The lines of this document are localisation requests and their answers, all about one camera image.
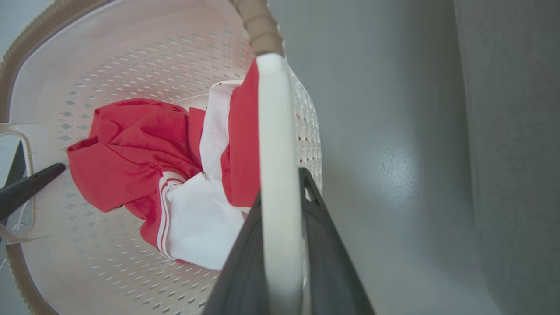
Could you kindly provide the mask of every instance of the laundry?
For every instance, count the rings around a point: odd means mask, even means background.
[[[148,99],[94,112],[89,138],[68,148],[84,199],[144,220],[165,257],[221,270],[260,188],[258,73],[209,91],[207,111]]]

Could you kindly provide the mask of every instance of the red fabric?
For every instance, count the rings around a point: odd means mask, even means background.
[[[203,121],[203,113],[187,116],[177,105],[148,99],[98,108],[89,138],[68,148],[72,178],[85,200],[99,210],[124,205],[145,220],[142,237],[157,248],[158,182],[164,171],[185,179],[201,172]]]
[[[243,84],[231,95],[230,144],[221,157],[223,188],[237,207],[252,206],[260,190],[258,88],[259,71],[253,60]]]

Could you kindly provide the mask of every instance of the perforated basket wall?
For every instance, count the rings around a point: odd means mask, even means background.
[[[213,83],[243,78],[252,58],[225,0],[113,2],[26,61],[13,88],[11,127],[27,138],[34,170],[67,163],[66,148],[88,136],[96,108],[128,98],[188,106]],[[298,164],[321,188],[315,109],[291,79]],[[141,223],[124,208],[95,209],[63,173],[35,197],[27,235],[34,240],[21,244],[40,295],[60,314],[199,314],[219,273],[167,260],[142,240]]]

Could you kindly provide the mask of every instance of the white plastic basket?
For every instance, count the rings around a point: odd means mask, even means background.
[[[140,97],[201,106],[211,84],[245,76],[254,51],[269,298],[290,309],[303,260],[297,167],[321,189],[318,123],[265,3],[234,2],[237,11],[226,0],[56,1],[6,56],[0,79],[13,88],[1,95],[10,120],[0,132],[25,141],[28,174],[67,163],[66,148],[87,137],[94,109]],[[31,228],[8,235],[33,313],[202,312],[219,273],[165,259],[140,237],[140,220],[93,208],[68,171],[33,205]]]

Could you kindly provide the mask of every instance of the gray fabric surface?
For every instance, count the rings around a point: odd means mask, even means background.
[[[560,314],[560,2],[456,0],[486,283]]]

